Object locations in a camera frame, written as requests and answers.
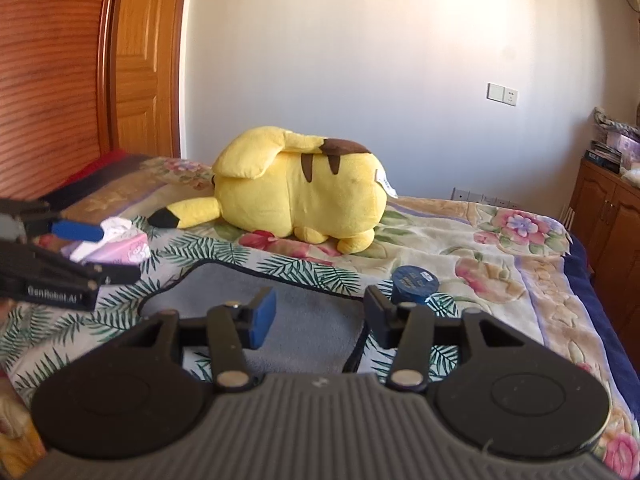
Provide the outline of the pile of boxes and books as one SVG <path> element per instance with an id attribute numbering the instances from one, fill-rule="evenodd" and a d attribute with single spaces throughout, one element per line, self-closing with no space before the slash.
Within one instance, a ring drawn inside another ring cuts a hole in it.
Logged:
<path id="1" fill-rule="evenodd" d="M 612 172 L 624 174 L 639 167 L 639 128 L 609 118 L 596 107 L 591 118 L 594 138 L 586 149 L 584 159 Z"/>

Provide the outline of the purple and grey towel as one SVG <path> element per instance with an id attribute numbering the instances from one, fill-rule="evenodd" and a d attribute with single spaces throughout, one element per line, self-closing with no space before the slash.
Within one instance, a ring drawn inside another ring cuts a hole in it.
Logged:
<path id="1" fill-rule="evenodd" d="M 202 318 L 225 302 L 246 304 L 262 288 L 277 293 L 277 313 L 264 344 L 247 350 L 256 373 L 355 373 L 369 335 L 362 300 L 309 285 L 270 278 L 232 264 L 205 260 L 174 284 L 145 298 L 142 318 L 175 310 L 180 318 Z"/>

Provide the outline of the white wall switch socket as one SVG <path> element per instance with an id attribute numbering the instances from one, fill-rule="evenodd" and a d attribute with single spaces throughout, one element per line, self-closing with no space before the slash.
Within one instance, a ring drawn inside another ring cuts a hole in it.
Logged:
<path id="1" fill-rule="evenodd" d="M 518 104 L 518 92 L 514 89 L 499 86 L 498 84 L 488 84 L 486 98 L 489 101 L 499 102 L 516 107 Z"/>

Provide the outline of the white wall power strip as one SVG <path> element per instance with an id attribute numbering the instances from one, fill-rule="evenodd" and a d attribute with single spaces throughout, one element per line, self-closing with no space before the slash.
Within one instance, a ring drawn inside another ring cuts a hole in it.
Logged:
<path id="1" fill-rule="evenodd" d="M 478 203 L 500 208 L 518 209 L 518 204 L 511 202 L 510 200 L 504 200 L 503 198 L 498 198 L 496 196 L 490 196 L 483 193 L 470 192 L 468 190 L 462 190 L 462 188 L 453 188 L 450 200 L 456 200 L 457 202 Z"/>

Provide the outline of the red and dark pillow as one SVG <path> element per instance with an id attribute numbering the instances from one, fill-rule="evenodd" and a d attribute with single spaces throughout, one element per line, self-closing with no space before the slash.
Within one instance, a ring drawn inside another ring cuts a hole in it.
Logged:
<path id="1" fill-rule="evenodd" d="M 149 159 L 149 155 L 130 154 L 123 150 L 109 152 L 72 174 L 61 186 L 39 199 L 53 209 L 62 211 L 118 178 L 137 171 L 142 162 Z"/>

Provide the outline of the wooden slatted headboard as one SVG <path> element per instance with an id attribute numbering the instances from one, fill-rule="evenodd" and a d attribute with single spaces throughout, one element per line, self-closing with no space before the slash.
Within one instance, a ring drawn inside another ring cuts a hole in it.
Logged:
<path id="1" fill-rule="evenodd" d="M 35 198 L 107 148 L 98 121 L 104 0 L 1 0 L 1 194 Z"/>

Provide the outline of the wooden side cabinet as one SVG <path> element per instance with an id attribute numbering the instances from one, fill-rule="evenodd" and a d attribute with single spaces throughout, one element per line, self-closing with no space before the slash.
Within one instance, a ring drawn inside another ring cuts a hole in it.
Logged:
<path id="1" fill-rule="evenodd" d="M 594 290 L 622 334 L 639 318 L 639 190 L 584 159 L 570 208 L 570 232 L 584 245 Z"/>

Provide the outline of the wooden door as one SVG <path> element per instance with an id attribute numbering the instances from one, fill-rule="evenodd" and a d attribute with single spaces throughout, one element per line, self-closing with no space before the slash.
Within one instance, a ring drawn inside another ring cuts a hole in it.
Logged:
<path id="1" fill-rule="evenodd" d="M 114 148 L 180 155 L 179 68 L 184 0 L 114 0 L 108 106 Z"/>

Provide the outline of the palm leaf print cloth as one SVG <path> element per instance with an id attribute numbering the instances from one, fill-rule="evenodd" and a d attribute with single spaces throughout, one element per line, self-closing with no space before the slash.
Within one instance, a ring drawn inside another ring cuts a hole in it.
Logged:
<path id="1" fill-rule="evenodd" d="M 105 287 L 93 311 L 10 307 L 1 319 L 1 368 L 29 400 L 53 373 L 144 318 L 165 309 L 201 318 L 211 307 L 250 301 L 269 287 L 277 314 L 264 344 L 247 356 L 255 372 L 384 374 L 392 356 L 374 350 L 364 325 L 364 290 L 374 285 L 390 292 L 397 268 L 420 266 L 441 284 L 431 307 L 441 316 L 457 315 L 447 282 L 470 232 L 466 223 L 390 210 L 364 252 L 343 255 L 334 240 L 309 245 L 220 222 L 189 231 L 150 229 L 140 280 Z"/>

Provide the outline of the pink tissue box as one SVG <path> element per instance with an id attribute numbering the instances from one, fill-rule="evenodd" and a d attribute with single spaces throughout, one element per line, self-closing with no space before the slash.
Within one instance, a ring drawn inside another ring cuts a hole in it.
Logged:
<path id="1" fill-rule="evenodd" d="M 75 242 L 62 254 L 79 263 L 140 264 L 151 255 L 148 236 L 131 220 L 111 217 L 100 224 L 104 235 L 99 242 Z"/>

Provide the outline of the yellow Pikachu plush toy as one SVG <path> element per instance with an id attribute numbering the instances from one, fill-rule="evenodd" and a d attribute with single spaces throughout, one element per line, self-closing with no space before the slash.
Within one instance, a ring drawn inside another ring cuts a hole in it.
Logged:
<path id="1" fill-rule="evenodd" d="M 160 208 L 149 225 L 185 230 L 224 219 L 246 232 L 314 245 L 333 238 L 348 255 L 372 244 L 388 199 L 397 195 L 382 162 L 363 145 L 279 127 L 243 132 L 212 171 L 212 195 Z"/>

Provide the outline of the dark blue cup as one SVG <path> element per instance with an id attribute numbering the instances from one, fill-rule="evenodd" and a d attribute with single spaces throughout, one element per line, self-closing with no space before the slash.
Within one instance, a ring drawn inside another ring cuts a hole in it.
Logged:
<path id="1" fill-rule="evenodd" d="M 392 303 L 425 304 L 439 289 L 437 276 L 420 266 L 398 266 L 392 274 Z"/>

